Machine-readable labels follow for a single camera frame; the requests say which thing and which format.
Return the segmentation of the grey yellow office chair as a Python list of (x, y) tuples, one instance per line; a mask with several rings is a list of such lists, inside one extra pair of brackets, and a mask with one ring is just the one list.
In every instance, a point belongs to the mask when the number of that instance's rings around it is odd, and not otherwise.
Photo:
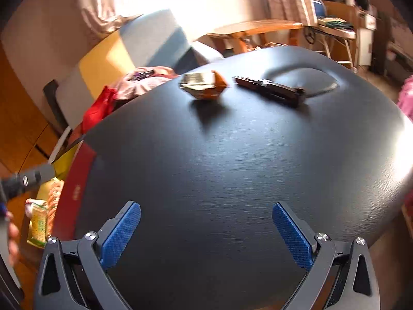
[(190, 41), (173, 13), (161, 10), (131, 20), (107, 36), (43, 92), (59, 126), (75, 129), (104, 86), (135, 68), (166, 66), (185, 74), (222, 58), (216, 49)]

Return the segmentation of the crumpled newspaper print wrapper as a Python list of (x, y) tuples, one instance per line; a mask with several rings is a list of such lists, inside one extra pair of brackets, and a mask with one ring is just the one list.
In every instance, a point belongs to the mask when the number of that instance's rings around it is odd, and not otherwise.
[(214, 70), (184, 74), (181, 90), (198, 100), (216, 100), (229, 87), (225, 79)]

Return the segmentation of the red gold gift box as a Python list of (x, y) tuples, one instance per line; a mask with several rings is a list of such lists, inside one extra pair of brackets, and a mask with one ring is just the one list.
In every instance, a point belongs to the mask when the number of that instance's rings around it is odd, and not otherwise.
[[(81, 200), (95, 157), (96, 153), (94, 150), (84, 141), (80, 141), (52, 163), (55, 169), (55, 176), (53, 178), (63, 180), (64, 187), (57, 206), (52, 234), (49, 237), (54, 236), (62, 241), (73, 239)], [(47, 202), (50, 181), (40, 186), (34, 199)], [(27, 241), (28, 235), (25, 237), (26, 242), (34, 246)]]

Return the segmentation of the pink clothing pile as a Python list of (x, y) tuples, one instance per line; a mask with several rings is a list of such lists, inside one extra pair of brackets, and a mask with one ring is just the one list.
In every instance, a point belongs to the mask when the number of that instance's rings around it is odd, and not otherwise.
[(116, 91), (117, 100), (131, 100), (179, 77), (167, 66), (141, 66), (113, 82), (109, 87)]

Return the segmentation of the orange plastic rack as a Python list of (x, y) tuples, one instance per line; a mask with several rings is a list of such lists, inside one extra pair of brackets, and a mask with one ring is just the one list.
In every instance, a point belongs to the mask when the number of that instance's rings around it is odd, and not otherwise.
[(50, 190), (47, 197), (47, 225), (46, 235), (49, 237), (52, 234), (55, 214), (59, 204), (60, 196), (64, 187), (64, 181), (53, 178), (50, 184)]

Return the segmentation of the wooden side table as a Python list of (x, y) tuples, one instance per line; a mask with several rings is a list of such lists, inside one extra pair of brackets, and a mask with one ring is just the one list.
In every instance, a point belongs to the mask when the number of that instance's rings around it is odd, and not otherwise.
[(234, 54), (242, 54), (254, 50), (259, 45), (254, 42), (248, 43), (247, 39), (253, 35), (258, 35), (262, 45), (266, 46), (269, 41), (266, 34), (270, 32), (289, 31), (288, 45), (298, 46), (298, 34), (304, 28), (303, 23), (290, 20), (253, 20), (225, 25), (217, 28), (207, 35), (214, 43), (229, 41)]

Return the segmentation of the cluttered wooden desk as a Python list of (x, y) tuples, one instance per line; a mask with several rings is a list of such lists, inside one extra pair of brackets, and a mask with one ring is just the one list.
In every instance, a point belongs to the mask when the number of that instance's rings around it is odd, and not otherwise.
[(372, 63), (374, 32), (377, 20), (355, 4), (312, 0), (317, 24), (304, 28), (312, 47), (320, 45), (320, 54), (352, 71)]

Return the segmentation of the red cloth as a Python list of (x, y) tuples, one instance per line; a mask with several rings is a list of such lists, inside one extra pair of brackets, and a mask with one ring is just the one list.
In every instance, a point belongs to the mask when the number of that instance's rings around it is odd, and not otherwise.
[(114, 111), (116, 97), (117, 91), (114, 88), (104, 86), (98, 98), (83, 115), (81, 123), (82, 134), (87, 133)]

